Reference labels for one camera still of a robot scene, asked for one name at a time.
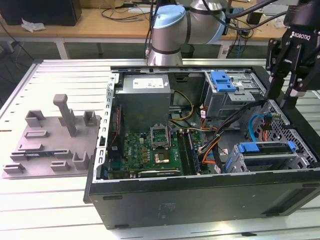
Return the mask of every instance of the green circuit board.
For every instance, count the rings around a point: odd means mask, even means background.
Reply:
[[[163,142],[166,140],[165,133],[154,134],[155,142]],[[198,146],[200,136],[197,132],[191,133],[193,144]],[[141,170],[179,170],[183,175],[183,168],[180,158],[177,133],[171,132],[170,147],[162,148],[162,152],[166,152],[169,162],[156,163],[155,158],[160,159],[161,153],[159,149],[152,148],[151,134],[145,133],[127,133],[124,140],[124,160],[122,169],[125,171],[141,171]]]

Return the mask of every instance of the black computer case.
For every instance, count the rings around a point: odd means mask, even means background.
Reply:
[[[44,25],[74,26],[82,9],[80,0],[0,0],[0,12],[8,25],[22,19]]]
[[[252,71],[267,88],[268,73],[262,67]],[[296,108],[284,113],[318,159],[319,135]],[[288,216],[320,194],[319,171],[312,168],[92,183],[93,168],[84,201],[94,204],[107,229]]]

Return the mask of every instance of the wooden desk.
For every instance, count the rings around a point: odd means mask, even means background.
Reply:
[[[248,8],[253,3],[233,2],[235,8]],[[113,18],[124,18],[137,13],[115,12]],[[65,43],[98,43],[99,53],[102,53],[100,43],[144,43],[148,31],[149,21],[144,16],[139,16],[141,21],[136,22],[117,22],[101,16],[100,10],[96,8],[82,9],[82,16],[76,26],[45,26],[46,30],[29,32],[19,25],[6,25],[8,32],[21,42],[54,42],[57,45],[62,59],[69,59]],[[254,31],[254,35],[248,41],[248,45],[267,45],[270,38],[280,38],[285,29],[275,29],[272,22],[267,23]],[[236,39],[236,31],[229,30],[226,36],[222,36],[217,45],[221,45],[219,58],[226,58],[226,52]],[[12,39],[0,28],[0,41],[10,42]],[[6,44],[7,50],[13,51],[11,45]]]

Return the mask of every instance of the floor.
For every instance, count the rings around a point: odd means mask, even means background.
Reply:
[[[141,43],[103,43],[104,53],[99,55],[95,43],[67,43],[66,47],[72,59],[141,59],[143,58],[144,45]],[[34,59],[60,59],[59,52],[54,43],[25,42],[23,47],[33,56]],[[195,45],[193,58],[212,59],[219,53],[218,45]],[[236,58],[237,51],[230,53],[229,58]],[[267,47],[248,46],[241,58],[264,59],[266,58]],[[24,76],[28,67],[32,64],[28,55],[16,45],[14,52],[0,54],[0,107],[8,99],[15,86]]]

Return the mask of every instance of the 3d printed holder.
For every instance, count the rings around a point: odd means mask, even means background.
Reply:
[[[53,104],[61,117],[45,117],[30,110],[22,137],[11,154],[13,163],[3,166],[3,178],[85,176],[95,153],[100,116],[84,111],[75,116],[66,94],[56,94]]]

